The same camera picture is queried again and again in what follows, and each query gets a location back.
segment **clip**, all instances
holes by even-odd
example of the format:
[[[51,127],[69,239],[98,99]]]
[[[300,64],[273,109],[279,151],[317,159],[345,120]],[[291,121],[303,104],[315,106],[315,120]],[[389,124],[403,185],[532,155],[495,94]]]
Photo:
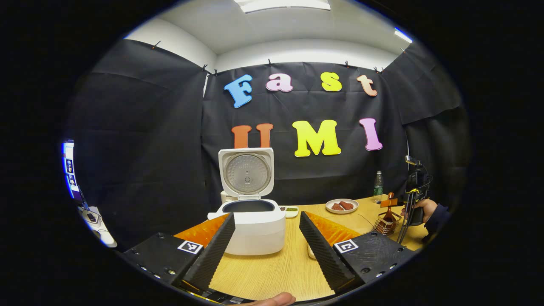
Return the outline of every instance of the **clip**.
[[[153,47],[151,47],[151,50],[155,49],[155,47],[159,44],[159,42],[156,43]]]

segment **ceiling light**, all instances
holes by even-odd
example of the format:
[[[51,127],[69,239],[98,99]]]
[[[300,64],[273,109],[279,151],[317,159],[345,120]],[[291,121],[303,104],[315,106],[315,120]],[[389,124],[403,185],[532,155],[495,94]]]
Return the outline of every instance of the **ceiling light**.
[[[327,0],[234,0],[244,13],[276,8],[312,8],[331,10]]]
[[[412,40],[397,28],[395,28],[395,35],[406,40],[409,43],[412,43]]]

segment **wire basket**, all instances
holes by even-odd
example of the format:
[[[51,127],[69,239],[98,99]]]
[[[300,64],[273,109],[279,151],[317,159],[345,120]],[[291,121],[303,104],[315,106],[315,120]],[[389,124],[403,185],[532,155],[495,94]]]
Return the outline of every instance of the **wire basket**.
[[[386,236],[389,236],[395,232],[395,230],[397,229],[397,226],[399,225],[399,221],[402,219],[402,217],[394,212],[391,212],[395,217],[397,217],[397,220],[393,222],[387,222],[381,217],[381,216],[384,216],[386,213],[387,212],[378,214],[378,220],[376,220],[376,222],[374,223],[373,230],[378,231]]]

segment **black sleeve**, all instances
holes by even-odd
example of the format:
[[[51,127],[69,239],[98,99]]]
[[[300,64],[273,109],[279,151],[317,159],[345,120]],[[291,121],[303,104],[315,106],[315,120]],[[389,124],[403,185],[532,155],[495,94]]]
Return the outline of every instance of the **black sleeve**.
[[[426,240],[428,240],[428,237],[436,233],[436,231],[440,229],[440,227],[442,227],[442,225],[446,222],[448,218],[448,208],[438,204],[435,212],[432,213],[429,220],[427,220],[427,222],[425,223],[425,228],[427,228],[429,234],[423,239],[423,242],[426,242]]]

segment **black curtain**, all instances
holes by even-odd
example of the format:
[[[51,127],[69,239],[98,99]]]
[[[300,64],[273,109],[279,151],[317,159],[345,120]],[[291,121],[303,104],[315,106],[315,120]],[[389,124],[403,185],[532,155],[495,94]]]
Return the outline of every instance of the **black curtain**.
[[[79,82],[66,135],[78,183],[120,250],[206,219],[200,118],[206,72],[121,40]]]
[[[433,176],[431,199],[455,208],[471,158],[468,116],[448,71],[414,41],[383,72],[399,108],[410,155]]]
[[[325,91],[320,75],[335,72],[342,89]],[[269,76],[287,74],[294,87],[290,92],[269,91]],[[234,99],[224,86],[249,74],[252,100],[234,108]],[[363,90],[358,76],[373,81],[377,96]],[[374,118],[381,150],[368,151],[363,118]],[[323,120],[337,123],[339,155],[295,157],[297,132],[292,123],[306,120],[317,132]],[[275,157],[273,191],[264,198],[280,205],[319,204],[331,199],[369,197],[373,194],[376,171],[384,175],[384,191],[404,191],[407,164],[404,162],[406,134],[401,125],[390,85],[374,70],[328,63],[272,63],[244,67],[210,76],[202,109],[202,152],[207,191],[211,205],[221,204],[222,185],[219,176],[218,151],[234,148],[231,129],[249,125],[248,146],[259,147],[256,126],[270,123],[271,147]]]

